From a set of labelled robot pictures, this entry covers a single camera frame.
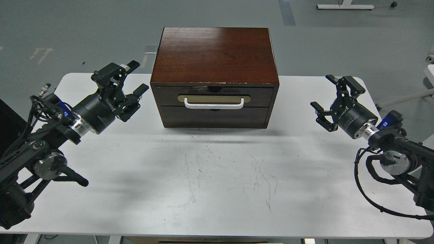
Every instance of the cable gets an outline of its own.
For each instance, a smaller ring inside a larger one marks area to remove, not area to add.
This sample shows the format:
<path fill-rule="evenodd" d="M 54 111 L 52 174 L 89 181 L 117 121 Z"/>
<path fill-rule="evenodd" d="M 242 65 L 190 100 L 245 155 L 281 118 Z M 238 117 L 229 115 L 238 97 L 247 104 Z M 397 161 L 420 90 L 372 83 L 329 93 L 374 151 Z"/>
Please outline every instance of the cable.
<path fill-rule="evenodd" d="M 366 152 L 373 152 L 373 151 L 371 151 L 371 148 L 370 147 L 368 147 L 368 148 L 360 148 L 358 151 L 357 151 L 357 155 L 356 155 L 356 158 L 355 158 L 355 161 L 354 161 L 354 179 L 355 179 L 355 182 L 356 182 L 356 184 L 357 184 L 357 188 L 358 188 L 358 190 L 360 191 L 360 193 L 363 195 L 363 197 L 372 205 L 372 206 L 374 206 L 374 207 L 376 207 L 377 209 L 379 209 L 380 210 L 380 212 L 382 213 L 382 212 L 385 212 L 385 213 L 387 213 L 387 214 L 391 214 L 391 215 L 394 215 L 394 216 L 399 216 L 399 217 L 406 217 L 406 218 L 415 218 L 415 219 L 425 219 L 425 220 L 434 220 L 434 215 L 411 215 L 411 214 L 403 214 L 403 213 L 399 213 L 399 212 L 395 212 L 395 211 L 393 211 L 393 210 L 390 210 L 390 209 L 388 209 L 388 208 L 385 208 L 385 207 L 383 207 L 383 206 L 381 206 L 381 205 L 378 205 L 377 203 L 375 203 L 374 201 L 372 201 L 366 194 L 365 194 L 365 192 L 363 191 L 363 189 L 362 189 L 362 186 L 360 185 L 360 181 L 359 181 L 359 178 L 358 178 L 358 164 L 359 164 L 359 162 L 360 162 L 360 159 L 362 158 L 362 156 L 366 153 Z"/>
<path fill-rule="evenodd" d="M 56 238 L 57 236 L 58 236 L 58 234 L 57 234 L 57 235 L 54 235 L 53 237 L 47 237 L 47 234 L 45 234 L 45 235 L 44 235 L 44 238 L 47 239 L 47 240 L 50 240 L 50 239 L 54 239 L 54 238 Z"/>

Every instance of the scratch mark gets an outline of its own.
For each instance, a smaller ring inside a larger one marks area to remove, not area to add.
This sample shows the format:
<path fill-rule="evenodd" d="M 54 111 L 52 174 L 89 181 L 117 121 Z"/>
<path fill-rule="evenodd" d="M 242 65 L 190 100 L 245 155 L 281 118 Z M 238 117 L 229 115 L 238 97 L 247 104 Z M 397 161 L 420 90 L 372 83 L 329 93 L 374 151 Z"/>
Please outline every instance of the scratch mark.
<path fill-rule="evenodd" d="M 264 178 L 264 180 L 267 182 L 267 184 L 268 184 L 268 201 L 267 201 L 267 205 L 268 205 L 268 208 L 270 209 L 270 211 L 271 211 L 271 206 L 270 206 L 270 203 L 271 203 L 271 185 L 270 185 L 270 182 L 268 181 L 268 179 L 267 178 L 265 178 L 265 176 L 264 176 L 264 174 L 262 173 L 262 171 L 261 171 L 261 174 L 262 174 L 262 177 Z"/>

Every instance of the wooden box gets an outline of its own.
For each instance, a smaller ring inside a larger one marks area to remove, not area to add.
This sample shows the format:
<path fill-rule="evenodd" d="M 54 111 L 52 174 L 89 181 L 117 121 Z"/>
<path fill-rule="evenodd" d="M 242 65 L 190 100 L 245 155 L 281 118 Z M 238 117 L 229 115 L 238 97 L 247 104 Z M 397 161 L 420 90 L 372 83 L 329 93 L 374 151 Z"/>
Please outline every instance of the wooden box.
<path fill-rule="evenodd" d="M 151 76 L 164 127 L 266 128 L 278 87 L 267 28 L 164 28 Z"/>

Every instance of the white table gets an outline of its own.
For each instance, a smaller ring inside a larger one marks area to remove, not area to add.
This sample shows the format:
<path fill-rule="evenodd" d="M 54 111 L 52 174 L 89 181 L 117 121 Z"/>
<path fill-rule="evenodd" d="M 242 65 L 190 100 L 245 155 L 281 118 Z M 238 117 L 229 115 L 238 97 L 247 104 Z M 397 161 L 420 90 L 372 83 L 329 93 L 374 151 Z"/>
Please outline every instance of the white table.
<path fill-rule="evenodd" d="M 74 106 L 96 90 L 91 74 L 63 77 L 56 94 Z M 150 75 L 131 74 L 130 93 Z M 357 190 L 354 157 L 364 139 L 329 133 L 309 105 L 328 108 L 324 77 L 281 76 L 267 129 L 166 129 L 151 90 L 127 122 L 60 149 L 86 177 L 84 188 L 52 182 L 32 217 L 3 233 L 290 238 L 429 237 L 429 221 L 380 213 Z M 359 102 L 377 114 L 369 93 Z M 424 214 L 404 186 L 376 182 L 360 165 L 367 195 L 391 209 Z"/>

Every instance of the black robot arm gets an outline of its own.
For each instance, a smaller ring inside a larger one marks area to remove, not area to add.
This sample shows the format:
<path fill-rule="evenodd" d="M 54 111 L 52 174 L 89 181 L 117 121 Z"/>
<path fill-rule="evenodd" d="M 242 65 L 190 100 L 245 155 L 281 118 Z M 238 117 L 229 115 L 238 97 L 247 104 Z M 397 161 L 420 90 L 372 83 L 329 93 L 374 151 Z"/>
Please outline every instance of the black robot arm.
<path fill-rule="evenodd" d="M 365 92 L 365 89 L 351 76 L 336 78 L 327 75 L 326 78 L 336 86 L 336 100 L 330 106 L 330 111 L 324 111 L 317 102 L 311 102 L 316 110 L 316 121 L 326 130 L 332 132 L 341 127 L 351 138 L 360 137 L 368 141 L 368 149 L 376 151 L 375 155 L 367 157 L 366 166 L 371 176 L 385 184 L 404 185 L 414 194 L 413 200 L 417 206 L 434 211 L 434 150 L 422 146 L 421 143 L 409 141 L 402 128 L 402 116 L 392 110 L 376 126 L 378 118 L 357 101 L 357 97 Z M 331 116 L 333 122 L 325 116 Z M 355 176 L 359 190 L 364 197 L 381 211 L 397 216 L 418 219 L 434 219 L 434 216 L 416 216 L 400 214 L 372 202 L 362 191 L 357 177 L 357 164 L 361 155 L 356 156 Z M 385 179 L 378 176 L 372 165 L 379 161 L 380 166 L 394 179 Z M 419 179 L 409 173 L 421 167 Z"/>
<path fill-rule="evenodd" d="M 115 117 L 125 122 L 138 110 L 140 97 L 148 86 L 141 84 L 128 95 L 122 91 L 126 76 L 138 66 L 136 61 L 120 66 L 110 63 L 95 71 L 91 79 L 98 85 L 98 90 L 73 108 L 54 93 L 44 96 L 49 84 L 43 87 L 39 96 L 30 97 L 32 108 L 27 125 L 0 158 L 0 226 L 9 229 L 30 218 L 35 199 L 51 180 L 75 181 L 81 186 L 89 184 L 67 166 L 67 160 L 58 148 L 68 140 L 80 143 L 88 131 L 101 133 Z M 38 120 L 45 124 L 32 133 Z M 32 176 L 18 184 L 18 173 L 24 168 Z M 41 181 L 32 192 L 24 191 L 38 180 Z"/>

